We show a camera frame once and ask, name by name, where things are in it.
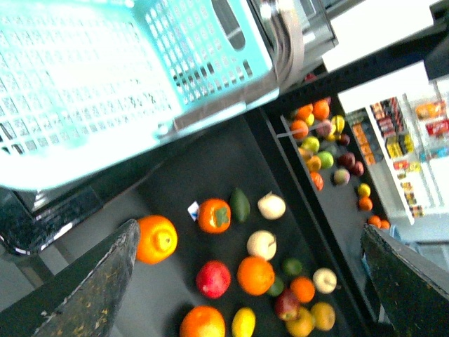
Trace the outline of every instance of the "red fruit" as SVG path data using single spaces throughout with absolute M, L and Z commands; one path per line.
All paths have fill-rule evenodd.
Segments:
M 347 170 L 350 170 L 356 164 L 356 156 L 354 156 L 354 153 L 348 152 L 339 156 L 337 162 L 340 166 L 343 166 Z
M 207 298 L 216 299 L 223 295 L 231 284 L 231 273 L 220 261 L 207 262 L 196 276 L 196 287 Z
M 338 143 L 341 145 L 344 145 L 344 146 L 348 146 L 350 142 L 351 142 L 351 138 L 346 134 L 342 134 L 340 136 L 340 139 L 338 140 Z
M 355 176 L 361 177 L 365 172 L 363 164 L 360 161 L 356 161 L 353 167 L 349 170 Z
M 297 318 L 300 309 L 300 301 L 288 288 L 284 289 L 274 303 L 274 311 L 283 321 L 292 321 Z

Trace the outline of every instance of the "apple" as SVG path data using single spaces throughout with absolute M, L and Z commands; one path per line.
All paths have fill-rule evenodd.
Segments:
M 350 142 L 351 142 L 351 138 L 346 134 L 342 134 L 340 136 L 340 139 L 338 140 L 338 143 L 343 146 L 348 146 Z
M 317 154 L 319 159 L 321 160 L 321 168 L 322 169 L 330 169 L 334 164 L 334 157 L 330 152 L 321 151 Z
M 351 175 L 345 168 L 339 168 L 336 172 L 334 172 L 333 177 L 336 185 L 346 185 L 349 182 Z
M 217 260 L 208 261 L 196 276 L 196 287 L 207 298 L 221 297 L 231 284 L 231 273 Z
M 310 310 L 315 319 L 315 327 L 321 331 L 329 331 L 335 324 L 335 310 L 326 302 L 315 303 Z
M 307 337 L 315 329 L 315 319 L 308 309 L 300 307 L 297 319 L 287 321 L 286 328 L 293 337 Z
M 274 311 L 283 321 L 291 321 L 297 318 L 300 302 L 296 295 L 288 288 L 284 289 L 274 302 Z
M 315 131 L 318 136 L 327 137 L 332 133 L 332 123 L 329 119 L 325 119 L 318 124 Z
M 320 293 L 332 293 L 337 287 L 337 275 L 329 268 L 319 268 L 315 271 L 314 285 Z
M 356 156 L 354 156 L 354 153 L 348 152 L 338 157 L 337 162 L 340 166 L 343 166 L 346 169 L 350 170 L 356 163 Z
M 354 166 L 351 167 L 350 172 L 355 176 L 361 177 L 365 173 L 365 169 L 360 161 L 356 161 Z
M 317 153 L 320 148 L 320 141 L 317 137 L 309 136 L 306 137 L 301 144 L 301 148 L 304 150 L 312 151 L 313 153 Z
M 267 230 L 252 233 L 246 242 L 246 249 L 251 256 L 259 256 L 268 261 L 276 254 L 276 237 Z

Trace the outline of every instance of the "yellow fruit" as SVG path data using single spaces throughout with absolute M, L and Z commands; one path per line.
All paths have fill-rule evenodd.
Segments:
M 300 151 L 301 157 L 305 160 L 308 161 L 311 156 L 314 155 L 314 153 L 312 151 L 303 149 L 302 147 L 298 147 L 298 150 Z
M 298 310 L 298 317 L 286 322 L 286 328 L 293 337 L 307 337 L 315 328 L 314 317 L 304 307 Z
M 312 126 L 314 125 L 315 122 L 315 116 L 313 114 L 310 114 L 305 120 L 304 120 L 307 124 L 307 126 Z
M 232 320 L 233 337 L 251 337 L 255 328 L 255 313 L 250 308 L 241 308 Z
M 335 311 L 329 303 L 316 303 L 311 307 L 310 313 L 315 317 L 315 327 L 318 330 L 329 331 L 335 324 Z
M 357 189 L 359 197 L 369 197 L 371 195 L 371 189 L 368 184 L 361 183 Z
M 330 120 L 330 122 L 332 123 L 332 125 L 335 125 L 335 132 L 337 134 L 341 134 L 341 132 L 343 132 L 344 129 L 344 117 L 337 115 L 332 117 L 332 119 Z
M 310 172 L 318 172 L 321 169 L 321 159 L 318 156 L 312 156 L 306 162 L 306 165 Z

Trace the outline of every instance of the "green apple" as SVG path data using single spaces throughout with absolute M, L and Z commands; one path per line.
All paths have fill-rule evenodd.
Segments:
M 317 154 L 319 159 L 321 160 L 321 168 L 322 169 L 330 169 L 334 164 L 334 157 L 328 151 L 321 151 Z
M 320 148 L 320 141 L 317 137 L 309 136 L 302 141 L 301 147 L 304 150 L 309 150 L 313 153 L 317 153 Z

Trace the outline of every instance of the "price tag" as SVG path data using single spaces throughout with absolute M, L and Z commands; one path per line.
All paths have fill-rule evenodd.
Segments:
M 194 201 L 194 203 L 190 205 L 189 208 L 187 209 L 193 221 L 196 221 L 196 219 L 198 218 L 198 209 L 199 205 L 198 202 L 196 201 Z

